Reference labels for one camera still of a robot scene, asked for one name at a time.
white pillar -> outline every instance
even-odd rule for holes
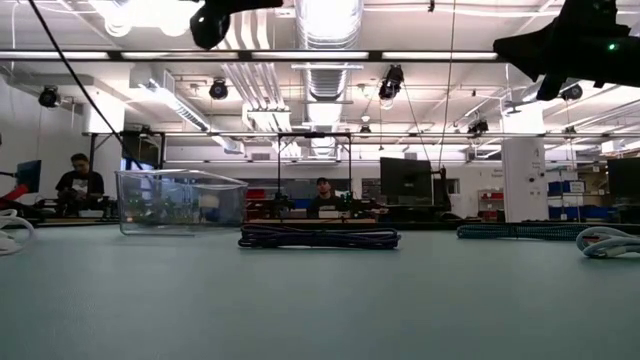
[[[531,104],[517,114],[504,114],[506,133],[544,133],[542,107]],[[508,222],[548,220],[547,179],[543,139],[505,139],[502,142],[505,215]]]
[[[114,130],[116,132],[122,131],[124,129],[124,103],[101,90],[92,93],[91,97]],[[105,124],[104,120],[102,120],[91,105],[85,104],[83,113],[86,132],[111,133],[107,124]],[[96,143],[100,144],[104,139],[104,137],[99,137]],[[121,159],[122,147],[118,140],[113,137],[105,141],[94,154],[93,170],[100,173],[104,179],[105,195],[111,197],[116,197],[117,195],[115,172],[120,170]]]

desk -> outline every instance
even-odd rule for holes
[[[375,224],[375,219],[253,219],[248,224]]]
[[[633,359],[638,259],[403,232],[396,251],[239,249],[238,231],[56,228],[0,258],[2,360]],[[600,311],[615,304],[621,311]]]

computer monitor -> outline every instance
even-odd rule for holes
[[[16,183],[25,185],[29,189],[29,194],[40,192],[40,172],[42,171],[42,160],[28,161],[18,164],[16,171]]]
[[[387,197],[431,198],[431,162],[380,158],[380,183]]]
[[[640,196],[640,158],[607,161],[609,192],[617,197]]]

seated person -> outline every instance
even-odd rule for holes
[[[316,188],[318,189],[318,196],[311,201],[307,209],[307,217],[317,218],[320,211],[344,210],[344,202],[331,192],[329,180],[323,177],[319,178],[316,181]]]
[[[104,194],[104,181],[95,171],[89,171],[89,158],[85,154],[71,157],[73,171],[62,175],[56,185],[58,214],[77,215],[83,208],[91,207]]]

clear storage container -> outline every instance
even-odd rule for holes
[[[125,235],[195,235],[244,221],[247,183],[196,170],[116,172]]]

